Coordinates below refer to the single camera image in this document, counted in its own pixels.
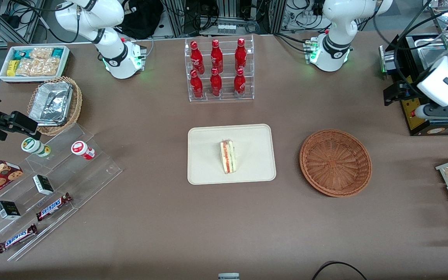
black bag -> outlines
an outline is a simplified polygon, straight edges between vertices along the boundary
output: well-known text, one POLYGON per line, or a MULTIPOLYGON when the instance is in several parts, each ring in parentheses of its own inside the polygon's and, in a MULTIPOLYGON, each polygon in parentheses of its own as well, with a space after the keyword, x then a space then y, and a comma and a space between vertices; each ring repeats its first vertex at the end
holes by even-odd
POLYGON ((160 0, 125 0, 124 21, 115 30, 133 39, 146 39, 160 23, 163 5, 160 0))

red and white bottle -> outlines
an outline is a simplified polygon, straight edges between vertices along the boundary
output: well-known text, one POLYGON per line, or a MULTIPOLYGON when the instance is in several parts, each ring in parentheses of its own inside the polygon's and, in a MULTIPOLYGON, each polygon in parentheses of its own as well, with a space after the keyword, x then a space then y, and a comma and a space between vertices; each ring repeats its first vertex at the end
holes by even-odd
POLYGON ((234 96, 241 98, 245 95, 245 83, 247 80, 243 76, 243 68, 236 71, 236 77, 234 78, 234 96))
POLYGON ((201 51, 198 49, 198 43, 192 41, 190 46, 191 64, 193 65, 193 68, 198 71, 198 74, 203 75, 203 73, 205 73, 205 66, 203 66, 203 55, 201 55, 201 51))
POLYGON ((70 148, 73 154, 81 156, 88 161, 93 159, 96 155, 93 148, 89 147, 84 141, 76 141, 70 148))
POLYGON ((219 73, 224 71, 224 59, 222 58, 222 50, 219 47, 219 40, 212 40, 212 53, 210 53, 212 58, 212 67, 217 68, 219 73))
POLYGON ((236 48, 236 52, 234 53, 234 67, 236 71, 238 69, 243 68, 247 65, 247 50, 245 49, 245 39, 238 39, 238 48, 236 48))
POLYGON ((198 77, 198 73, 195 69, 191 69, 191 90, 193 91, 194 98, 202 99, 203 98, 203 84, 201 83, 201 79, 198 77))
POLYGON ((222 78, 219 75, 219 70, 216 67, 212 68, 210 85, 212 86, 212 95, 215 97, 220 97, 222 94, 222 78))

clear acrylic bottle rack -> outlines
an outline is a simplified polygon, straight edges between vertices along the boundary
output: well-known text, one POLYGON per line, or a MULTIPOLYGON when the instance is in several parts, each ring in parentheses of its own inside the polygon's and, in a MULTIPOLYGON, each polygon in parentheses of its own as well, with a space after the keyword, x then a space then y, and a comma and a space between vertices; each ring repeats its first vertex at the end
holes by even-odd
POLYGON ((186 63, 186 79, 188 80, 188 96, 190 101, 222 101, 222 100, 250 100, 255 97, 255 84, 254 84, 254 37, 252 35, 247 36, 231 36, 231 37, 198 37, 192 39, 186 39, 184 42, 184 58, 186 63), (224 59, 224 71, 220 74, 222 78, 222 95, 215 97, 211 93, 210 77, 212 76, 210 70, 212 69, 212 61, 210 60, 210 53, 212 52, 212 40, 219 40, 219 46, 222 50, 222 57, 224 59), (238 46, 238 39, 245 39, 245 49, 247 49, 247 66, 244 69, 243 75, 247 82, 245 83, 245 94, 241 98, 235 97, 235 51, 238 46), (205 66, 205 73, 199 75, 201 82, 203 83, 203 98, 196 99, 190 84, 190 71, 193 68, 191 64, 191 48, 190 42, 196 41, 198 43, 198 49, 203 55, 203 64, 205 66))
POLYGON ((14 202, 21 215, 13 221, 0 216, 0 243, 32 224, 38 230, 38 235, 24 239, 0 254, 8 261, 20 259, 122 172, 94 142, 93 135, 78 124, 68 127, 46 144, 51 147, 51 154, 47 157, 30 155, 18 164, 24 174, 0 191, 0 200, 14 202), (87 161, 72 154, 70 147, 77 140, 86 142, 94 149, 96 154, 93 159, 87 161), (44 195, 37 191, 32 179, 36 174, 48 177, 53 194, 44 195), (36 213, 65 193, 69 193, 73 200, 38 222, 36 213))

snickers bar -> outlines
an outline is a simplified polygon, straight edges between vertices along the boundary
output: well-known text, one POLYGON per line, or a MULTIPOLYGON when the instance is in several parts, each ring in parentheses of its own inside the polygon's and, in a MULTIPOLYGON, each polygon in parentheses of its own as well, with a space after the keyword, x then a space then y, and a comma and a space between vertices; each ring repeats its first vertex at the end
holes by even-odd
POLYGON ((37 234, 37 227, 36 225, 32 224, 28 229, 22 231, 21 233, 15 235, 14 237, 12 237, 11 239, 8 239, 6 242, 1 242, 0 243, 0 254, 6 250, 8 250, 8 248, 10 248, 11 246, 15 245, 16 243, 24 240, 25 238, 37 234))
POLYGON ((57 211, 60 207, 62 207, 63 205, 65 205, 67 202, 69 202, 71 200, 72 200, 72 198, 70 197, 70 195, 68 193, 66 193, 65 195, 62 195, 58 200, 53 202, 50 206, 46 207, 45 209, 43 209, 42 211, 40 211, 39 213, 36 214, 37 221, 39 221, 39 222, 42 221, 46 216, 50 215, 54 211, 57 211))

white tray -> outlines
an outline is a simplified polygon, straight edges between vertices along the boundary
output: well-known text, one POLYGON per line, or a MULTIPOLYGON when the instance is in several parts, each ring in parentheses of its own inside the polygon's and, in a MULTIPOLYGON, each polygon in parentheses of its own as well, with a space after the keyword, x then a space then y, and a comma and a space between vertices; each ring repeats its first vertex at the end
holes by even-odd
POLYGON ((188 181, 193 185, 271 181, 276 177, 267 124, 211 126, 188 132, 188 181), (220 142, 234 142, 236 172, 224 174, 220 142))
POLYGON ((62 76, 63 71, 65 69, 65 66, 67 64, 67 59, 69 55, 69 48, 63 45, 36 45, 36 46, 16 46, 11 47, 8 50, 7 56, 5 58, 5 62, 3 63, 3 66, 1 67, 0 71, 0 79, 7 83, 33 83, 33 82, 44 82, 47 80, 51 80, 53 78, 59 78, 62 76), (32 49, 35 47, 46 47, 46 48, 54 48, 54 49, 63 49, 62 56, 60 57, 60 64, 58 64, 58 69, 56 71, 56 75, 54 76, 32 76, 32 77, 25 77, 25 76, 7 76, 7 70, 8 65, 11 59, 13 59, 13 56, 15 55, 16 51, 20 50, 26 50, 26 49, 32 49))

